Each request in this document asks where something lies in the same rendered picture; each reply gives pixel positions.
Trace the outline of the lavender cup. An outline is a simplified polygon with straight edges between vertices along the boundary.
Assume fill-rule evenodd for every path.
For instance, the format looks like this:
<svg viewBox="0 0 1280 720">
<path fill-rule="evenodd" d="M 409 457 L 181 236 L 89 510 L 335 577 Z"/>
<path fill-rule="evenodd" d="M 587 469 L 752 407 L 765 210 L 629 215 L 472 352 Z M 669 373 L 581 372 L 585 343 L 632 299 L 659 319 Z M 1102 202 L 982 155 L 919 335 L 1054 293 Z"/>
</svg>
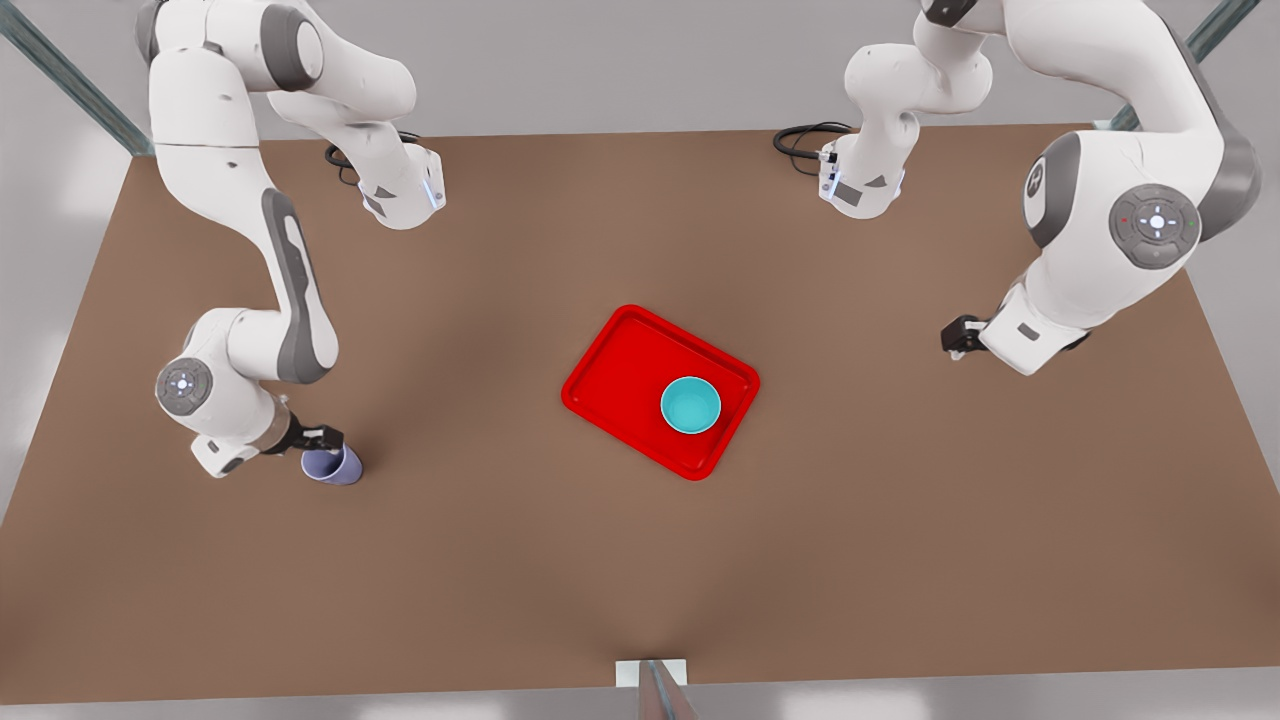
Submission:
<svg viewBox="0 0 1280 720">
<path fill-rule="evenodd" d="M 364 474 L 361 460 L 348 445 L 338 450 L 306 450 L 300 465 L 306 477 L 329 486 L 351 486 Z"/>
</svg>

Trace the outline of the teal bowl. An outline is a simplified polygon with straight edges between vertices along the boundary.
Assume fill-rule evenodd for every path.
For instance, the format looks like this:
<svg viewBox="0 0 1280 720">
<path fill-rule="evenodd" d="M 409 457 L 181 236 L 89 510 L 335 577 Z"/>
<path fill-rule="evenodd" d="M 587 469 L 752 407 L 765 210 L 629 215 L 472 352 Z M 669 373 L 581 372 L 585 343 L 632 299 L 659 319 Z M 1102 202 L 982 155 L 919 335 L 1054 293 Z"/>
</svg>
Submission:
<svg viewBox="0 0 1280 720">
<path fill-rule="evenodd" d="M 718 389 L 700 377 L 680 377 L 660 395 L 660 415 L 673 430 L 695 436 L 709 430 L 719 419 L 722 400 Z"/>
</svg>

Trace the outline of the red tray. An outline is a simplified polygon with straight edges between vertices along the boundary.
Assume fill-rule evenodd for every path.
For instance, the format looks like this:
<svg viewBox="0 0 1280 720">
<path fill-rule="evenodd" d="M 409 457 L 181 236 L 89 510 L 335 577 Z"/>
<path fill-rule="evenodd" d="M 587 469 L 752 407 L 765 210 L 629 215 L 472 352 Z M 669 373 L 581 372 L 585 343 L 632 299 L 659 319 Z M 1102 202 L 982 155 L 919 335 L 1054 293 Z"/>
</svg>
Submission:
<svg viewBox="0 0 1280 720">
<path fill-rule="evenodd" d="M 663 393 L 682 378 L 719 401 L 699 433 L 676 429 Z M 566 379 L 562 404 L 584 420 L 686 480 L 712 474 L 760 389 L 754 368 L 637 305 L 614 310 Z"/>
</svg>

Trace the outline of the silver frame post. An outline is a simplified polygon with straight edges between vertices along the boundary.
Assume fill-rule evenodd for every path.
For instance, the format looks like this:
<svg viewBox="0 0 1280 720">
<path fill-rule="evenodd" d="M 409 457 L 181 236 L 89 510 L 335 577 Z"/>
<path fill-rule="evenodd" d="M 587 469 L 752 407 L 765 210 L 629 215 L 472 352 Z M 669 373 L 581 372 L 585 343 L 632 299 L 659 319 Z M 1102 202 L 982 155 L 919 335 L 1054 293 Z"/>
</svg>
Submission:
<svg viewBox="0 0 1280 720">
<path fill-rule="evenodd" d="M 614 685 L 637 692 L 637 720 L 700 720 L 686 694 L 685 659 L 640 659 L 614 662 Z"/>
<path fill-rule="evenodd" d="M 12 0 L 0 0 L 0 35 L 132 156 L 154 155 L 146 133 Z"/>
<path fill-rule="evenodd" d="M 1199 24 L 1183 40 L 1189 65 L 1198 65 L 1265 0 L 1217 0 Z M 1096 120 L 1093 129 L 1134 131 L 1142 127 L 1135 109 L 1126 104 L 1114 117 Z"/>
</svg>

